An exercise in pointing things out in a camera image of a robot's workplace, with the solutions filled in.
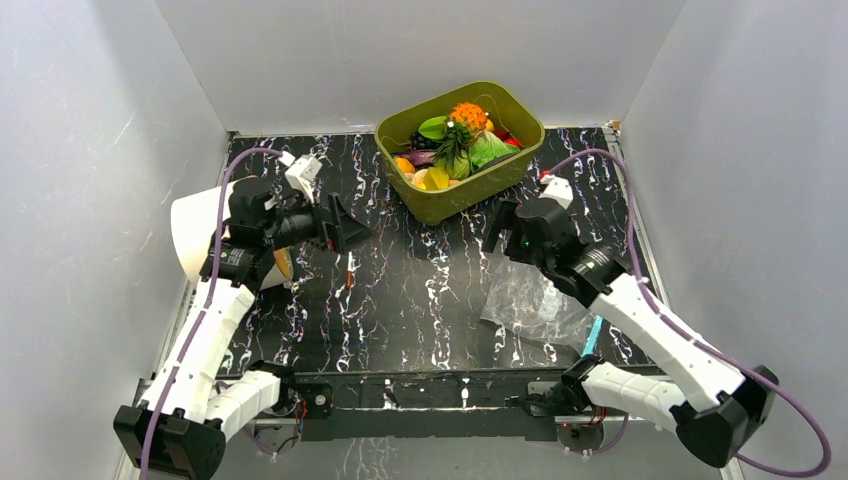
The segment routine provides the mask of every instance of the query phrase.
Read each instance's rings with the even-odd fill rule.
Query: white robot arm
[[[330,195],[327,208],[315,203],[312,181],[321,168],[315,157],[283,154],[281,162],[288,186],[275,189],[259,177],[233,186],[230,218],[220,227],[220,248],[215,236],[210,242],[188,321],[139,403],[120,407],[115,416],[115,432],[137,467],[149,455],[151,470],[211,478],[226,443],[261,411],[293,410],[294,372],[262,361],[214,395],[221,359],[275,266],[274,251],[310,241],[343,254],[370,231],[345,212],[337,195]]]
[[[537,199],[522,205],[500,203],[483,250],[493,251],[501,231],[511,230],[504,248],[511,260],[535,265],[561,292],[621,329],[674,383],[628,373],[588,355],[545,395],[528,393],[519,403],[538,415],[579,413],[591,406],[615,408],[676,433],[699,459],[723,467],[766,420],[772,392],[664,323],[643,298],[641,279],[628,273],[612,246],[580,241],[571,221],[568,182],[546,177],[543,183],[547,187]],[[704,342],[668,308],[661,308],[676,326]],[[777,383],[765,367],[754,370]]]

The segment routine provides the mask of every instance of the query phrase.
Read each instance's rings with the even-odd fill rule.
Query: white wall
[[[846,112],[844,1],[690,0],[622,127],[674,308],[823,421],[832,479],[848,478]],[[782,402],[744,453],[820,458]]]
[[[112,478],[226,133],[152,0],[0,3],[3,478]]]
[[[685,0],[158,0],[231,131],[373,130],[465,83],[547,125],[621,118]]]

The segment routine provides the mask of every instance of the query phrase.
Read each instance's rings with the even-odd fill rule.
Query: marbled black surface
[[[600,128],[549,130],[522,184],[437,226],[417,222],[379,168],[372,135],[236,138],[230,159],[261,146],[316,155],[324,168],[316,191],[338,192],[373,230],[354,252],[355,285],[344,288],[347,258],[300,245],[292,250],[295,286],[263,291],[236,332],[222,374],[255,360],[293,365],[299,372],[420,371],[473,368],[568,367],[578,351],[529,339],[481,320],[500,254],[480,252],[498,198],[538,194],[535,178],[569,154],[606,148]],[[236,170],[285,181],[278,163],[254,155]],[[585,241],[607,241],[624,253],[625,196],[611,164],[589,158],[560,174],[572,182],[574,221]],[[604,322],[595,349],[616,364],[650,363],[618,329]]]

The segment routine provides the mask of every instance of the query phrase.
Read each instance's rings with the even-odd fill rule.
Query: olive green plastic bin
[[[472,175],[443,190],[421,190],[411,184],[394,161],[396,153],[406,148],[403,142],[416,131],[421,122],[447,115],[457,104],[472,102],[489,112],[495,128],[506,128],[524,148],[515,156],[491,168]],[[382,152],[383,171],[389,183],[415,216],[427,225],[436,225],[492,195],[509,188],[524,178],[533,152],[542,145],[545,129],[504,87],[492,82],[474,82],[439,95],[383,120],[374,134]]]

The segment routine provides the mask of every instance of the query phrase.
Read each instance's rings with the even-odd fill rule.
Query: toy fruit
[[[412,132],[409,136],[409,146],[412,150],[435,150],[439,142],[421,135],[420,132]]]
[[[441,190],[450,186],[448,174],[439,167],[430,167],[427,169],[427,175],[424,177],[424,185],[427,190]]]
[[[395,157],[395,163],[397,163],[398,168],[403,173],[415,173],[415,167],[412,166],[412,163],[409,160],[403,157]]]
[[[498,129],[494,130],[492,133],[494,133],[495,136],[500,138],[501,140],[506,140],[507,138],[509,138],[509,130],[507,130],[505,128],[498,128]]]
[[[489,117],[479,105],[473,103],[460,103],[454,107],[448,119],[468,127],[472,134],[486,129]]]
[[[412,182],[412,184],[415,185],[415,186],[418,186],[419,183],[423,182],[424,177],[427,176],[428,170],[429,169],[427,169],[427,168],[422,168],[421,170],[418,170],[417,172],[415,172],[415,175],[412,177],[412,180],[410,180]]]
[[[471,173],[468,149],[473,141],[474,137],[468,127],[462,123],[448,122],[445,138],[433,157],[433,165],[443,168],[453,180],[466,178]]]

